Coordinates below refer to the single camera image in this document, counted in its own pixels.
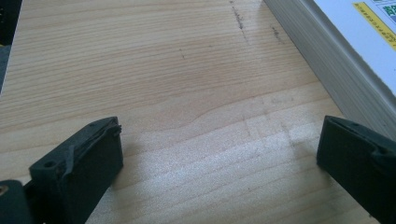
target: yellow label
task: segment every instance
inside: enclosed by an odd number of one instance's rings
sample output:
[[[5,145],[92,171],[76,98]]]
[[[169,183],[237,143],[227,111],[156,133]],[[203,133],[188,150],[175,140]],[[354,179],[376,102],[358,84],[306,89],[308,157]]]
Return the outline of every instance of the yellow label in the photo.
[[[354,3],[353,6],[366,19],[374,29],[396,50],[396,34],[389,29],[389,27],[378,18],[378,16],[363,2]]]

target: black object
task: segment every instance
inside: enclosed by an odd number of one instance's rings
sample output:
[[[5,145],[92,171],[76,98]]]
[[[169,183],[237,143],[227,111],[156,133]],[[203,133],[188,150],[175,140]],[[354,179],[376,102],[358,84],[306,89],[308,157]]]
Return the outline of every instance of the black object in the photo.
[[[32,180],[0,182],[0,223],[85,223],[122,167],[116,117],[72,135],[30,168]]]
[[[396,143],[349,120],[327,116],[318,165],[381,223],[396,223]]]
[[[17,28],[22,0],[0,1],[0,44],[10,45]]]

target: book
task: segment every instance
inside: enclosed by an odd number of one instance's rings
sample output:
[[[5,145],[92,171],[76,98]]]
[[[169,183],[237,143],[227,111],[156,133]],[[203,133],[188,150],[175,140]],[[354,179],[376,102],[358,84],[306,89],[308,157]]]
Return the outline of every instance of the book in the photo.
[[[343,114],[396,140],[396,0],[264,0]]]

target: light wood tabletop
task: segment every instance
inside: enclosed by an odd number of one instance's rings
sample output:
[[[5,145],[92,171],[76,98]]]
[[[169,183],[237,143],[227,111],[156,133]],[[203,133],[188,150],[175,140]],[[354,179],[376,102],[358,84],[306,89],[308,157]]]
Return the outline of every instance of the light wood tabletop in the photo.
[[[118,116],[124,167],[88,223],[377,223],[316,165],[325,115],[260,0],[25,0],[0,179]]]

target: dark mark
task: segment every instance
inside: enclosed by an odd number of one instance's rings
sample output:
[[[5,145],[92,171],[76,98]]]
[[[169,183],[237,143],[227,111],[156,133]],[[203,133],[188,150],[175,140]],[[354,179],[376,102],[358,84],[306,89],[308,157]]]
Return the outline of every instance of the dark mark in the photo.
[[[245,40],[247,41],[247,43],[248,43],[248,39],[247,39],[247,37],[246,37],[246,35],[245,35],[245,31],[244,31],[244,23],[242,23],[242,21],[244,20],[244,18],[241,17],[241,15],[239,15],[238,10],[237,10],[237,9],[235,8],[235,6],[233,5],[233,1],[230,1],[230,4],[231,4],[231,6],[232,6],[232,8],[233,8],[233,14],[235,15],[236,21],[238,22],[239,29],[241,30],[242,35],[244,36],[244,39],[245,39]]]
[[[280,38],[280,36],[279,36],[279,31],[273,26],[273,25],[271,25],[271,28],[273,29],[273,31],[274,31],[274,36],[275,36],[275,38],[277,39],[277,41],[279,42],[279,43],[281,43],[281,44],[285,44],[285,42],[283,42],[283,40]]]
[[[180,51],[180,53],[181,53],[181,57],[182,57],[183,59],[185,59],[185,58],[184,58],[183,51],[182,51],[181,49],[179,49],[179,51]]]

